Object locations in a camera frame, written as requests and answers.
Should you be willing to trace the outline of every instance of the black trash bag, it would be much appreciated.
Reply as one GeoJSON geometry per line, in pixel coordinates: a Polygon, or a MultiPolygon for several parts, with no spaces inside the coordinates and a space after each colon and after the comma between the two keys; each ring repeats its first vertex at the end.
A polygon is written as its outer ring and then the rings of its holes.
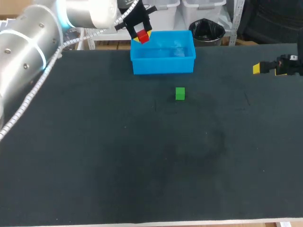
{"type": "Polygon", "coordinates": [[[199,41],[212,41],[221,39],[225,35],[225,29],[221,25],[208,20],[197,20],[189,26],[193,37],[199,41]]]}

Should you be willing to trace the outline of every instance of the blue bin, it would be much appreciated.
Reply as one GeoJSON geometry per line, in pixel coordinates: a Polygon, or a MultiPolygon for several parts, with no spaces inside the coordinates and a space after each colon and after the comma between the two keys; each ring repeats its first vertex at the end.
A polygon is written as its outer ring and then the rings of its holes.
{"type": "Polygon", "coordinates": [[[135,75],[191,73],[195,59],[191,31],[152,32],[149,42],[145,44],[131,42],[135,75]]]}

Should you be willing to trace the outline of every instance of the cable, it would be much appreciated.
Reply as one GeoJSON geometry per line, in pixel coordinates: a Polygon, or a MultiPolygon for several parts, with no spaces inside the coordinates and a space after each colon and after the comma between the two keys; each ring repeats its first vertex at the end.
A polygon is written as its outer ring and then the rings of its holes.
{"type": "MultiPolygon", "coordinates": [[[[116,25],[118,25],[118,24],[121,24],[121,23],[123,22],[123,20],[124,20],[124,19],[133,11],[133,9],[134,9],[135,6],[138,4],[138,2],[139,2],[139,0],[135,0],[135,1],[131,4],[131,6],[128,8],[128,10],[127,10],[124,14],[122,14],[122,16],[119,17],[119,18],[115,21],[115,23],[113,24],[113,26],[116,26],[116,25]]],[[[76,39],[69,40],[69,41],[65,42],[63,45],[64,45],[64,47],[66,47],[66,46],[69,46],[69,45],[76,44],[76,43],[78,43],[78,42],[80,42],[80,41],[83,41],[83,40],[91,39],[92,37],[98,36],[98,35],[100,35],[101,33],[105,32],[106,30],[108,30],[108,29],[101,29],[101,30],[99,30],[99,31],[97,31],[97,32],[95,32],[95,33],[89,34],[89,35],[87,35],[87,36],[85,36],[85,37],[83,37],[83,38],[76,38],[76,39]]]]}
{"type": "MultiPolygon", "coordinates": [[[[115,23],[113,24],[113,26],[116,26],[120,23],[123,22],[123,20],[132,12],[132,10],[135,8],[135,6],[137,5],[137,3],[139,2],[139,0],[135,0],[132,5],[130,6],[130,8],[121,16],[119,17],[115,23]]],[[[92,37],[95,37],[103,32],[105,32],[107,29],[102,29],[99,30],[96,33],[87,35],[83,38],[77,38],[77,39],[73,39],[70,41],[67,41],[65,43],[63,43],[62,46],[60,46],[55,54],[52,56],[48,66],[45,68],[42,76],[40,77],[40,79],[37,81],[37,83],[35,84],[35,86],[33,87],[33,89],[27,94],[27,96],[25,97],[23,103],[21,104],[21,106],[18,108],[18,110],[15,112],[14,116],[11,117],[11,119],[5,124],[5,126],[0,130],[0,142],[3,140],[3,138],[5,137],[5,135],[12,129],[12,127],[17,123],[17,121],[20,119],[20,117],[24,114],[25,110],[28,108],[29,104],[32,102],[33,98],[36,96],[37,92],[40,90],[40,88],[42,87],[42,85],[44,84],[45,80],[47,79],[48,75],[50,74],[53,66],[55,65],[58,57],[61,55],[62,50],[64,49],[64,47],[72,45],[72,44],[76,44],[80,41],[86,40],[86,39],[90,39],[92,37]]]]}

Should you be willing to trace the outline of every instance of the green block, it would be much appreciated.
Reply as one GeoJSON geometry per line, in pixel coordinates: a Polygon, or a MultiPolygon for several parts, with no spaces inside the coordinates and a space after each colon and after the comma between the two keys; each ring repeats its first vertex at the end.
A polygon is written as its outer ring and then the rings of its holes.
{"type": "Polygon", "coordinates": [[[185,100],[185,87],[176,87],[176,100],[185,100]]]}

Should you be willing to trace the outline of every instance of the wall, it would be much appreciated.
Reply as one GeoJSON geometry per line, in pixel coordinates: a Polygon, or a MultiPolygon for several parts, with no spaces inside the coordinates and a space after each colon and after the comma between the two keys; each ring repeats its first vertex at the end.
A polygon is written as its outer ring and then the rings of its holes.
{"type": "Polygon", "coordinates": [[[0,0],[0,15],[18,15],[32,0],[0,0]]]}

